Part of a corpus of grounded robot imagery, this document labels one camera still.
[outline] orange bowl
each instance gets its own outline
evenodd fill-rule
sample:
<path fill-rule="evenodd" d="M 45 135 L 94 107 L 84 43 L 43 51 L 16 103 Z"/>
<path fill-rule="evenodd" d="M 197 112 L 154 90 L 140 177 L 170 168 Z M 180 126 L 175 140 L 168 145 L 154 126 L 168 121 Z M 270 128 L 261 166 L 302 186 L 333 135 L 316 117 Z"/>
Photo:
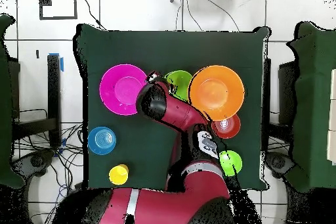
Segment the orange bowl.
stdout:
<path fill-rule="evenodd" d="M 190 104 L 213 121 L 232 117 L 244 100 L 242 80 L 226 66 L 202 68 L 193 76 L 188 90 Z"/>

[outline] table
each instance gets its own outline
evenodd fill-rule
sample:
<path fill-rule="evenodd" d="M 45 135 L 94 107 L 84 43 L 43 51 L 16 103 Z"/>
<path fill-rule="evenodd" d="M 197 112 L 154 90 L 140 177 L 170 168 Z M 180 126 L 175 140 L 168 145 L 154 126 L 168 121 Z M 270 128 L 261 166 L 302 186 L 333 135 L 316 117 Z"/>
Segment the table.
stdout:
<path fill-rule="evenodd" d="M 89 187 L 113 187 L 108 172 L 123 163 L 129 167 L 129 179 L 120 187 L 164 189 L 176 137 L 172 129 L 139 114 L 119 116 L 110 112 L 98 91 L 107 69 L 118 64 L 134 64 L 146 73 L 186 70 L 194 74 L 205 66 L 221 64 L 235 70 L 245 86 L 245 100 L 238 112 L 240 132 L 226 140 L 228 149 L 238 152 L 243 160 L 238 180 L 243 189 L 266 189 L 259 178 L 259 169 L 262 74 L 266 56 L 263 48 L 268 35 L 267 27 L 251 33 L 107 32 L 86 24 L 78 25 L 73 40 L 83 77 L 83 94 L 87 92 L 83 103 L 87 114 L 83 112 L 83 123 L 87 123 L 88 133 L 95 127 L 106 126 L 117 137 L 114 150 L 105 156 L 84 149 Z M 222 144 L 218 145 L 220 151 L 224 150 Z"/>
<path fill-rule="evenodd" d="M 321 30 L 311 22 L 297 25 L 295 51 L 300 76 L 293 122 L 292 156 L 298 164 L 285 178 L 299 192 L 320 187 L 336 189 L 336 166 L 327 160 L 331 71 L 336 68 L 336 31 Z"/>

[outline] yellow cup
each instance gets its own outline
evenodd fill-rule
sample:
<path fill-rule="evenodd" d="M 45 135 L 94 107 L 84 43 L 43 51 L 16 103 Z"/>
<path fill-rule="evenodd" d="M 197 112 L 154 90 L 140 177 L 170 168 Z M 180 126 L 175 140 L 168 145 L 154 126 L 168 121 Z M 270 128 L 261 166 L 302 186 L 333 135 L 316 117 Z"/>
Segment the yellow cup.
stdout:
<path fill-rule="evenodd" d="M 108 177 L 114 185 L 123 185 L 129 177 L 129 168 L 125 164 L 114 166 L 110 170 Z"/>

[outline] green bowl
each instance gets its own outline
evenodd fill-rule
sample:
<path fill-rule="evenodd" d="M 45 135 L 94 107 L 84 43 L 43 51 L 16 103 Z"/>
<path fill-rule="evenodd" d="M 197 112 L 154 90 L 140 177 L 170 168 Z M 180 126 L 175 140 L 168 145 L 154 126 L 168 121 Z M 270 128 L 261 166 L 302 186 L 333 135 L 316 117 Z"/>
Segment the green bowl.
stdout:
<path fill-rule="evenodd" d="M 239 173 L 242 170 L 243 162 L 239 154 L 233 150 L 223 151 L 219 154 L 219 161 L 225 175 L 228 177 L 234 176 L 234 169 Z"/>
<path fill-rule="evenodd" d="M 173 94 L 174 97 L 182 100 L 188 101 L 188 86 L 192 75 L 184 70 L 175 70 L 174 72 L 169 72 L 165 75 L 165 79 L 170 84 L 176 86 L 176 90 Z"/>

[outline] blue bowl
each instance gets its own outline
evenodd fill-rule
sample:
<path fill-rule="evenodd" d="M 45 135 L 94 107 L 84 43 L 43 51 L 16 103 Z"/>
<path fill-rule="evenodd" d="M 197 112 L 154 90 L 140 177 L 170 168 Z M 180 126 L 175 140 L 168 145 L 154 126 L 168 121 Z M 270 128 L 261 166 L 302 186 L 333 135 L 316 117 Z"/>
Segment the blue bowl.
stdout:
<path fill-rule="evenodd" d="M 96 127 L 87 138 L 88 146 L 95 154 L 109 154 L 116 146 L 116 135 L 108 127 Z"/>

